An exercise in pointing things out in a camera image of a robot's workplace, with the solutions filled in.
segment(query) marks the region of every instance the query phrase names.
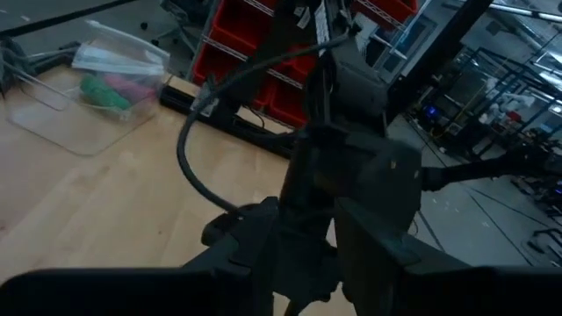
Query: pink object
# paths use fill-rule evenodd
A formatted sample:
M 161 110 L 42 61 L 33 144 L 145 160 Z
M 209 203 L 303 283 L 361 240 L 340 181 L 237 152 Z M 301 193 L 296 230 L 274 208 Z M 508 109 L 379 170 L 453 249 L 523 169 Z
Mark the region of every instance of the pink object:
M 104 82 L 132 104 L 147 97 L 156 97 L 156 89 L 128 81 L 122 75 L 104 75 Z

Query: green object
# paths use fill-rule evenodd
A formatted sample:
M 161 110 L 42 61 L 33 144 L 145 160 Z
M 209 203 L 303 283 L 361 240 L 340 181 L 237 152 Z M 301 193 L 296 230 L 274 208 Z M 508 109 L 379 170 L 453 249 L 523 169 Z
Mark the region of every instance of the green object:
M 80 90 L 95 105 L 126 110 L 131 103 L 119 95 L 117 91 L 104 83 L 102 79 L 87 74 L 80 82 Z

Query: wooden table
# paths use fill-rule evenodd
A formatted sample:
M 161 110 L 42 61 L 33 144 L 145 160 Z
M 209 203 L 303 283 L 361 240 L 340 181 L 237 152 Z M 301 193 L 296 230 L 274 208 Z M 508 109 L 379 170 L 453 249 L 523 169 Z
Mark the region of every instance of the wooden table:
M 191 95 L 198 91 L 175 77 L 169 84 Z M 20 90 L 8 98 L 37 102 Z M 180 266 L 205 250 L 202 229 L 222 210 L 202 198 L 177 165 L 183 115 L 162 107 L 100 154 L 82 157 L 9 123 L 2 100 L 0 112 L 0 280 L 49 267 Z M 239 114 L 259 123 L 247 110 Z M 266 126 L 285 130 L 269 120 Z M 236 205 L 280 191 L 283 158 L 199 123 L 188 148 L 198 177 Z M 276 314 L 285 307 L 286 298 L 278 297 Z M 338 291 L 304 314 L 352 311 Z

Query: gray floor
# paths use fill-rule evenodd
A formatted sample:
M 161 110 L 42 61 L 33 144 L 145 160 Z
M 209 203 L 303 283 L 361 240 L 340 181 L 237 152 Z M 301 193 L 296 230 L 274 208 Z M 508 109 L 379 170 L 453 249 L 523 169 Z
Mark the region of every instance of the gray floor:
M 110 2 L 95 0 L 21 0 L 0 2 L 0 31 L 31 21 L 83 9 L 94 4 Z M 157 33 L 174 27 L 174 22 L 159 9 L 156 0 L 140 0 L 89 18 L 150 40 Z M 143 32 L 139 23 L 149 21 Z M 55 49 L 71 40 L 90 38 L 83 21 L 75 20 L 49 29 L 26 34 L 17 41 L 28 53 Z M 173 55 L 172 68 L 187 70 L 189 59 L 181 44 L 162 42 Z M 457 162 L 441 154 L 422 130 L 412 127 L 404 119 L 396 120 L 390 128 L 393 138 L 404 140 L 423 152 L 426 166 L 442 167 Z M 455 183 L 439 192 L 424 193 L 422 208 L 416 216 L 417 237 L 435 248 L 456 256 L 472 265 L 539 265 L 522 247 L 532 231 L 556 226 L 527 197 L 519 193 L 506 177 Z

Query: wooden workbench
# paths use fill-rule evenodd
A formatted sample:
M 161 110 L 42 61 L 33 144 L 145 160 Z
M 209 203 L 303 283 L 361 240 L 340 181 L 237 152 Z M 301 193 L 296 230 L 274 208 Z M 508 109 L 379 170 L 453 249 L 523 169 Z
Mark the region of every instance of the wooden workbench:
M 51 71 L 66 71 L 56 68 Z M 195 95 L 178 78 L 170 85 Z M 37 102 L 11 90 L 10 102 Z M 82 157 L 6 120 L 0 100 L 0 281 L 51 267 L 180 266 L 221 210 L 185 180 L 176 158 L 184 116 L 166 108 L 125 138 Z M 241 116 L 259 122 L 249 111 Z M 275 122 L 268 129 L 284 131 Z M 188 159 L 211 190 L 236 205 L 278 195 L 287 160 L 197 123 Z M 285 298 L 276 299 L 282 314 Z M 305 315 L 354 314 L 338 291 Z

